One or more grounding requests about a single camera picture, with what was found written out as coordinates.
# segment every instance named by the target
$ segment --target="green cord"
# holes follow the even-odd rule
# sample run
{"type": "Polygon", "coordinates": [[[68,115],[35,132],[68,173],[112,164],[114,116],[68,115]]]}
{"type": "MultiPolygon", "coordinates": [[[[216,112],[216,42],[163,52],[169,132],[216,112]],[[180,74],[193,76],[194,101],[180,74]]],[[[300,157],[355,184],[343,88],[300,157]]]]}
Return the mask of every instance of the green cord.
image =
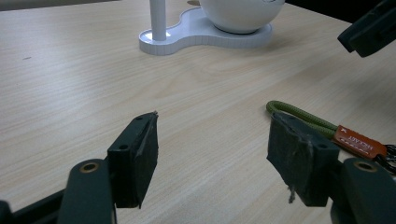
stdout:
{"type": "Polygon", "coordinates": [[[312,114],[309,114],[308,112],[303,111],[302,109],[294,105],[289,105],[280,101],[270,101],[268,102],[266,108],[270,114],[273,114],[274,112],[283,111],[299,119],[302,119],[308,126],[317,130],[328,139],[332,139],[332,137],[335,135],[335,132],[337,130],[336,125],[324,119],[320,119],[312,114]]]}

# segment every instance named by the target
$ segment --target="wood grain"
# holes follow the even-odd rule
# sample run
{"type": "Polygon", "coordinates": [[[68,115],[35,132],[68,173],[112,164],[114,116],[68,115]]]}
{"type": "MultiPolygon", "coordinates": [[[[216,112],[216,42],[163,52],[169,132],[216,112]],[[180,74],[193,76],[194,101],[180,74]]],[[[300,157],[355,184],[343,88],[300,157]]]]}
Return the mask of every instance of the wood grain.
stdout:
{"type": "MultiPolygon", "coordinates": [[[[167,1],[167,24],[191,8],[167,1]]],[[[0,12],[0,199],[15,211],[102,159],[134,117],[157,110],[160,156],[141,210],[119,223],[331,223],[266,158],[281,100],[395,143],[394,43],[368,58],[336,37],[348,23],[286,4],[258,49],[196,46],[148,55],[149,1],[0,12]]],[[[340,160],[350,155],[343,152],[340,160]]]]}

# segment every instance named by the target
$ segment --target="orange tag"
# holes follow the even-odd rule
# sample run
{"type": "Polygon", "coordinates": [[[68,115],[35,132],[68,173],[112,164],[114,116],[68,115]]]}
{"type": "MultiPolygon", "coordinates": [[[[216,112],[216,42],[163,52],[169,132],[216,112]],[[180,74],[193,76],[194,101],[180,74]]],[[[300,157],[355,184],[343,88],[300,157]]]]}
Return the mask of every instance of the orange tag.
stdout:
{"type": "Polygon", "coordinates": [[[387,148],[384,145],[341,125],[338,126],[332,140],[340,147],[363,158],[372,160],[378,154],[387,156],[387,148]]]}

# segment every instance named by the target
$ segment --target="black metal frame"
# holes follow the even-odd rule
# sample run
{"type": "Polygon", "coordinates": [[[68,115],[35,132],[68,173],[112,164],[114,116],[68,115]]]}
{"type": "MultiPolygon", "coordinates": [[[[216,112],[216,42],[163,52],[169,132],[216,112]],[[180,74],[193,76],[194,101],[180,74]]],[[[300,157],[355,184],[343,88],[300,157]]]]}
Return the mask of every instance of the black metal frame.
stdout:
{"type": "Polygon", "coordinates": [[[157,118],[133,119],[104,160],[73,167],[65,189],[15,213],[0,201],[0,224],[109,224],[117,223],[116,206],[141,207],[157,165],[157,118]]]}
{"type": "Polygon", "coordinates": [[[367,57],[396,39],[396,0],[383,0],[355,21],[338,40],[347,51],[367,57]]]}
{"type": "Polygon", "coordinates": [[[365,159],[338,160],[340,148],[289,114],[272,116],[268,161],[293,196],[324,207],[331,198],[334,224],[396,222],[396,184],[380,165],[365,159]]]}

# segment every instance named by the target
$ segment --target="white plastic base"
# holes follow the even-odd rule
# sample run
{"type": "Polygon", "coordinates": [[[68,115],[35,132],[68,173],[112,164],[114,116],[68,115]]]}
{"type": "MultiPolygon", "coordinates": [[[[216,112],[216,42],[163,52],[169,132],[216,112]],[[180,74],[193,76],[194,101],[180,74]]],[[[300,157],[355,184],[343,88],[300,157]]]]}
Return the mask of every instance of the white plastic base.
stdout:
{"type": "Polygon", "coordinates": [[[272,35],[271,24],[249,35],[235,35],[216,28],[200,7],[184,11],[180,22],[166,28],[166,39],[152,39],[152,30],[139,36],[140,49],[148,54],[168,55],[195,45],[212,45],[230,49],[252,49],[266,45],[272,35]]]}

